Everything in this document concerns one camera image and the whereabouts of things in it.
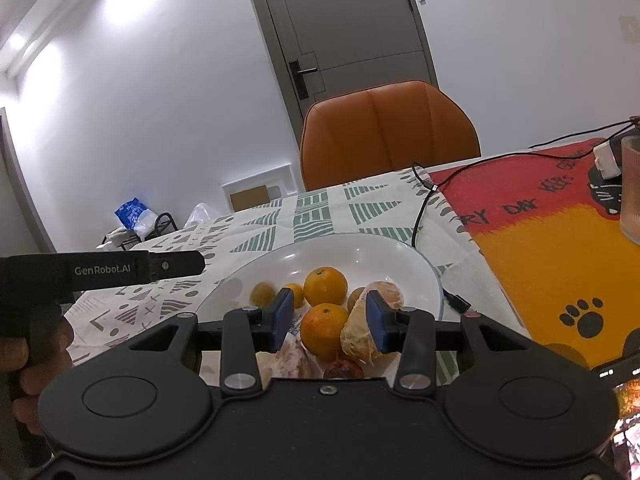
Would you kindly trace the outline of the small yellow-green fruit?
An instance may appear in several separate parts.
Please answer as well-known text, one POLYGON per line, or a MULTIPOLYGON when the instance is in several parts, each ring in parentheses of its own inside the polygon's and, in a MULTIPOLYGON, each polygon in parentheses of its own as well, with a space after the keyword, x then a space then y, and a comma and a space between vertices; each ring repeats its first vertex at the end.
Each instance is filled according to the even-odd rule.
POLYGON ((277 295, 276 289, 270 282, 260 282, 250 292, 250 305, 258 308, 266 308, 277 295))

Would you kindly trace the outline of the small yellow mandarin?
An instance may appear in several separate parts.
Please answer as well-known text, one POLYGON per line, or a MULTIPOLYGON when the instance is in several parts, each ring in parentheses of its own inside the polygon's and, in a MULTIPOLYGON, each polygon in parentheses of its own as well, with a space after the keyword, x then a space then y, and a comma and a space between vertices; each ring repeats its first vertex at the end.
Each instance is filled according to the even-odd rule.
POLYGON ((296 283, 288 283, 285 285, 285 288, 288 288, 294 296, 294 308, 300 309, 305 304, 305 294, 303 287, 296 283))

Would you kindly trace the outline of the large orange front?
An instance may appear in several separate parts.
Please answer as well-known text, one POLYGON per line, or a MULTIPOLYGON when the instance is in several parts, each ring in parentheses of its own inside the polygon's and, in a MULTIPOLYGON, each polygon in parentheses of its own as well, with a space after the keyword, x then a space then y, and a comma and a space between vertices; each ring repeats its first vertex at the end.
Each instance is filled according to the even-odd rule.
POLYGON ((342 352, 341 333, 347 320, 348 312, 337 304, 312 307, 300 323, 303 346, 320 361, 336 360, 342 352))

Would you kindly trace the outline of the large orange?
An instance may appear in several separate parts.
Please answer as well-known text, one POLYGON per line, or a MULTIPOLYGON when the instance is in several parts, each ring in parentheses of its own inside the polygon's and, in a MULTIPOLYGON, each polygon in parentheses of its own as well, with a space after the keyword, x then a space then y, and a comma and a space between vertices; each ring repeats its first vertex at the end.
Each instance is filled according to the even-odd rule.
POLYGON ((320 266, 307 275, 303 290, 311 307, 318 304, 344 304, 348 281, 345 275, 333 266, 320 266))
POLYGON ((341 333, 347 320, 348 312, 337 304, 312 307, 300 323, 303 346, 320 361, 336 360, 342 352, 341 333))

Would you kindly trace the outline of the pink peeled pomelo piece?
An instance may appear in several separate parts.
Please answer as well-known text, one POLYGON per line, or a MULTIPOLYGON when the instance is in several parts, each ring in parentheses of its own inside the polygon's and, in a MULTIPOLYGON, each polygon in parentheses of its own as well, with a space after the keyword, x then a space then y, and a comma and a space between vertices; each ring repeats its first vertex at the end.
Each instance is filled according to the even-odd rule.
POLYGON ((291 333, 286 335, 278 352, 258 352, 256 360, 264 387, 272 378, 300 379, 312 376, 307 353, 299 339, 291 333))

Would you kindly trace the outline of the dark red plum front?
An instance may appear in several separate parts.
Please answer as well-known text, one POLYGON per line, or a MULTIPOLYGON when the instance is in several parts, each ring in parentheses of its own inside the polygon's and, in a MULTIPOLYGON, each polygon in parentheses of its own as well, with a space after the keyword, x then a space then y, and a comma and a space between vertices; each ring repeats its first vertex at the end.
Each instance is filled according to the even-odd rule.
POLYGON ((336 359, 326 366, 323 372, 326 379, 354 379, 363 378, 362 367, 350 359, 336 359))

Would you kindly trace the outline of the green kiwi fruit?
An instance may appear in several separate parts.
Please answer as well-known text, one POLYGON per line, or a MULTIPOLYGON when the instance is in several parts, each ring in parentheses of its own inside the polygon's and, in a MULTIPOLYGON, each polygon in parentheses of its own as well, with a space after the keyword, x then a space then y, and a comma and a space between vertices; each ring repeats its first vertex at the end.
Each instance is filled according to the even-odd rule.
POLYGON ((354 289, 348 299, 347 299, 347 311, 348 312, 352 312, 352 309, 355 307, 356 302, 358 301, 358 299, 360 298, 361 294, 363 293, 364 288, 363 287, 358 287, 356 289, 354 289))

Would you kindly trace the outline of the white ceramic plate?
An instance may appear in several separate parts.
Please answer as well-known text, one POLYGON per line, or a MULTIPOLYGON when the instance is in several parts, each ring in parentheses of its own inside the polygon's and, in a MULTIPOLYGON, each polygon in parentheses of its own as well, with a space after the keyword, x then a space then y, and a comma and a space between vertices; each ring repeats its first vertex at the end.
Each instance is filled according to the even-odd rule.
POLYGON ((274 378, 395 376, 397 353, 378 352, 367 324, 375 290, 395 309, 442 317, 444 294, 427 258, 409 245, 374 234, 333 234, 268 252, 225 278, 198 314, 219 321, 239 308, 265 309, 281 289, 293 294, 293 317, 279 351, 256 354, 258 384, 274 378))

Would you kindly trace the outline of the black usb plug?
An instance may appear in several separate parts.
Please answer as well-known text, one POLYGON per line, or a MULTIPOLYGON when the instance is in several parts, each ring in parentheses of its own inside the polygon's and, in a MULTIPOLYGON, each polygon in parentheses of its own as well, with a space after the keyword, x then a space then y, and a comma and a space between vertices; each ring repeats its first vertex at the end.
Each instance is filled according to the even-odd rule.
POLYGON ((471 309, 469 301, 466 301, 461 296, 448 292, 447 289, 443 289, 442 293, 444 294, 449 307, 456 311, 458 315, 465 315, 465 313, 471 309))

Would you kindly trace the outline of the patterned white tablecloth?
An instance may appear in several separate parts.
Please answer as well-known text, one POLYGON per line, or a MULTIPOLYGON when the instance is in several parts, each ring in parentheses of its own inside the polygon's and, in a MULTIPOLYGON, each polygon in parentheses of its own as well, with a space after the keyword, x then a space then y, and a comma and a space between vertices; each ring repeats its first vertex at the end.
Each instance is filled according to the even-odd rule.
POLYGON ((201 274, 83 294, 67 311, 75 364, 191 312, 219 321, 246 307, 256 285, 303 284, 320 266, 339 270, 349 289, 396 288, 408 307, 457 321, 457 295, 471 308, 522 332, 524 324, 442 193, 409 169, 274 200, 156 238, 149 252, 196 250, 201 274))

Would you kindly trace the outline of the blue white plastic bag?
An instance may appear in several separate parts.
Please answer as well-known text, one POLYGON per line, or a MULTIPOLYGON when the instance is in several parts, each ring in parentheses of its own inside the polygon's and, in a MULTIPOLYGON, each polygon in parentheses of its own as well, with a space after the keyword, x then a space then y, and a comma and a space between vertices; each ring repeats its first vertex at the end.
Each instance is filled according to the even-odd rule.
POLYGON ((137 197, 120 205, 115 211, 115 216, 124 228, 134 232, 139 238, 145 238, 153 232, 158 218, 158 214, 137 197))

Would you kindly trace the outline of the clear plastic bag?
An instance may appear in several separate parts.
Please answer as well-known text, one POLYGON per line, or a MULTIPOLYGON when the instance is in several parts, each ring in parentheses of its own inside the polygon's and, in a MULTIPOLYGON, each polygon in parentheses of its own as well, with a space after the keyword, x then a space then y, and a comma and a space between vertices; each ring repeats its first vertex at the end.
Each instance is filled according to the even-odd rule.
POLYGON ((198 203, 191 210, 183 227, 186 229, 189 226, 196 226, 203 222, 215 220, 220 216, 221 213, 215 207, 206 203, 198 203))

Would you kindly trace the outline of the white foam packaging board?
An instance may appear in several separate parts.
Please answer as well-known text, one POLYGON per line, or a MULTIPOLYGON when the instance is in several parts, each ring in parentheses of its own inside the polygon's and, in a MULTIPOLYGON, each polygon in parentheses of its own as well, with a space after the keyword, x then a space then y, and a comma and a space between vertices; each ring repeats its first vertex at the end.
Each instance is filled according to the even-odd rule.
POLYGON ((221 185, 229 207, 242 211, 285 198, 298 192, 290 164, 274 167, 258 174, 221 185))

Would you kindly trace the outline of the black metal shoe rack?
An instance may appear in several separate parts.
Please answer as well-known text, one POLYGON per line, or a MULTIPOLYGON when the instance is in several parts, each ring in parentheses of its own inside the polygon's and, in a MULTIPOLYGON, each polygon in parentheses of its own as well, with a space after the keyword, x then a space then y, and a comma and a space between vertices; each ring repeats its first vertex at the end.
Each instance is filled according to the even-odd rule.
POLYGON ((124 226, 120 226, 103 237, 98 249, 107 250, 108 252, 130 250, 137 244, 177 230, 174 217, 169 212, 163 212, 157 216, 145 214, 142 218, 142 227, 140 229, 137 231, 128 230, 124 226))

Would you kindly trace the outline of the red orange cartoon mat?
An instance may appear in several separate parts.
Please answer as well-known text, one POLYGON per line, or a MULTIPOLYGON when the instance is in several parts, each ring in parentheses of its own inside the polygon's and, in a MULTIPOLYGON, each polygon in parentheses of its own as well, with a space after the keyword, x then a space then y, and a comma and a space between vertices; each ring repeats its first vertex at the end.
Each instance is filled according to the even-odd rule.
POLYGON ((639 349, 639 247, 596 143, 432 175, 533 340, 588 367, 639 349))

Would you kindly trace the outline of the orange leather chair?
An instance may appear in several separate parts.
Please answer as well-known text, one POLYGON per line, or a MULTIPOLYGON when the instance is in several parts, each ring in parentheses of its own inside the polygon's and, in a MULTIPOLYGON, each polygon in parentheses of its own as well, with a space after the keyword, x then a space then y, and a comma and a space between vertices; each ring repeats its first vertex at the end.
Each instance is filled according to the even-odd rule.
POLYGON ((306 190, 480 156, 462 108, 423 81, 384 84, 314 104, 300 140, 306 190))

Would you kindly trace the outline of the smartphone with lit screen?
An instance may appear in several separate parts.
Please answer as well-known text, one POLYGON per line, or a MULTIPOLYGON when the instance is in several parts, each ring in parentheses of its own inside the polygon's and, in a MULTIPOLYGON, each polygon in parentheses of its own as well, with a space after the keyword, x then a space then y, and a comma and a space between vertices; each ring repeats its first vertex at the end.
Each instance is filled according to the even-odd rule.
POLYGON ((639 351, 605 363, 593 370, 601 382, 614 392, 618 414, 610 442, 602 452, 602 460, 611 465, 623 479, 638 479, 640 469, 639 418, 639 351))

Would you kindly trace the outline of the white power adapter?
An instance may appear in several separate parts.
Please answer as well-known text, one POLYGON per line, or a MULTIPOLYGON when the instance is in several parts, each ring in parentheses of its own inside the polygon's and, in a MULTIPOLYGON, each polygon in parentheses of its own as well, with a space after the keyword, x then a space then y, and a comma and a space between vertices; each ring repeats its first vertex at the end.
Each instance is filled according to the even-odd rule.
POLYGON ((594 166, 604 180, 619 177, 622 174, 622 141, 609 140, 593 149, 594 166))

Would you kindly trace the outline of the frosted drinking glass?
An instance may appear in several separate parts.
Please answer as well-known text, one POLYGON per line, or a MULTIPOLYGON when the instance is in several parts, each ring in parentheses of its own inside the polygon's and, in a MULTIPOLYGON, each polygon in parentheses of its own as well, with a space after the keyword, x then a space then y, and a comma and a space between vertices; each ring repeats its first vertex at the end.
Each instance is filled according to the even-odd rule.
POLYGON ((640 153, 639 137, 625 136, 622 140, 622 201, 620 229, 634 244, 639 244, 640 210, 640 153))

